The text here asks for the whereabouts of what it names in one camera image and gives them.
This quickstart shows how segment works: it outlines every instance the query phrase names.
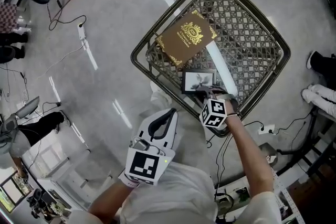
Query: white cable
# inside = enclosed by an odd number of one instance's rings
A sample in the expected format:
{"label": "white cable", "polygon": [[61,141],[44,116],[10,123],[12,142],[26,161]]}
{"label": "white cable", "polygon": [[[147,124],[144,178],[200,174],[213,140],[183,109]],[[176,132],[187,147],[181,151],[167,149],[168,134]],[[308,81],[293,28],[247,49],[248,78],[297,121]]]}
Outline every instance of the white cable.
{"label": "white cable", "polygon": [[83,43],[83,45],[82,45],[80,48],[78,48],[78,49],[76,49],[76,50],[73,50],[73,51],[69,52],[68,54],[66,54],[62,59],[60,59],[58,62],[56,62],[56,63],[54,63],[52,66],[50,66],[50,67],[47,69],[47,71],[44,72],[44,74],[42,74],[41,76],[39,76],[36,80],[38,80],[39,78],[43,77],[43,76],[49,71],[50,68],[52,68],[53,66],[55,66],[55,65],[57,65],[58,63],[62,62],[62,61],[63,61],[69,54],[71,54],[71,53],[73,53],[73,52],[76,52],[76,51],[80,50],[81,48],[83,48],[83,47],[85,46],[85,44],[86,44],[86,39],[84,39],[84,41],[85,41],[85,43]]}

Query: wrist strap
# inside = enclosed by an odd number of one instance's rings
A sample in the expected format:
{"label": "wrist strap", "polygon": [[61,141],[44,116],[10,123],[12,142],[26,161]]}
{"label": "wrist strap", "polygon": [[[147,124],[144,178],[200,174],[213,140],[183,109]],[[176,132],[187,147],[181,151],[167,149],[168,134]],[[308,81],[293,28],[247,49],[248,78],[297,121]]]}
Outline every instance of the wrist strap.
{"label": "wrist strap", "polygon": [[125,170],[121,172],[121,174],[118,177],[126,186],[130,188],[136,188],[138,187],[139,183],[130,180],[127,175],[125,175]]}
{"label": "wrist strap", "polygon": [[228,118],[228,117],[231,117],[231,116],[237,116],[237,117],[240,118],[240,114],[239,114],[239,113],[231,113],[231,114],[229,114],[229,115],[226,116],[226,117]]}

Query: brown book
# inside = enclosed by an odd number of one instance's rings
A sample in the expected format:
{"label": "brown book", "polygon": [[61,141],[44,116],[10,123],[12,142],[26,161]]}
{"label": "brown book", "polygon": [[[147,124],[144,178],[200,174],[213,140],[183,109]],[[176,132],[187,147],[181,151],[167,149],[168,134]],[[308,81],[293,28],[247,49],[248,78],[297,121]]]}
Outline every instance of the brown book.
{"label": "brown book", "polygon": [[181,67],[216,36],[217,33],[207,20],[197,10],[194,10],[158,36],[156,42],[172,62],[177,67]]}

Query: black and white marker cube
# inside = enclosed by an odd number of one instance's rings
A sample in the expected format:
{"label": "black and white marker cube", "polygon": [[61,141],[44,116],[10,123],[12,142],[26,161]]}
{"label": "black and white marker cube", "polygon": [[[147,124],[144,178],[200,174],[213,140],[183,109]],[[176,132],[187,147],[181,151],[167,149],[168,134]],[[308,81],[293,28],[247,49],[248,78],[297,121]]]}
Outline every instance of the black and white marker cube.
{"label": "black and white marker cube", "polygon": [[225,100],[208,99],[200,114],[200,121],[203,126],[218,128],[227,117]]}

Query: photo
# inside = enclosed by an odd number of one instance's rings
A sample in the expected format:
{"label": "photo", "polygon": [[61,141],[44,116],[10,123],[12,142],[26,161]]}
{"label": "photo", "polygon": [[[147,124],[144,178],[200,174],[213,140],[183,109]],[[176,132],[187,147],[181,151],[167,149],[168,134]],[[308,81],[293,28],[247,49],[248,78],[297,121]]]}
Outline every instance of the photo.
{"label": "photo", "polygon": [[183,70],[182,92],[194,93],[201,86],[211,87],[216,83],[216,70]]}

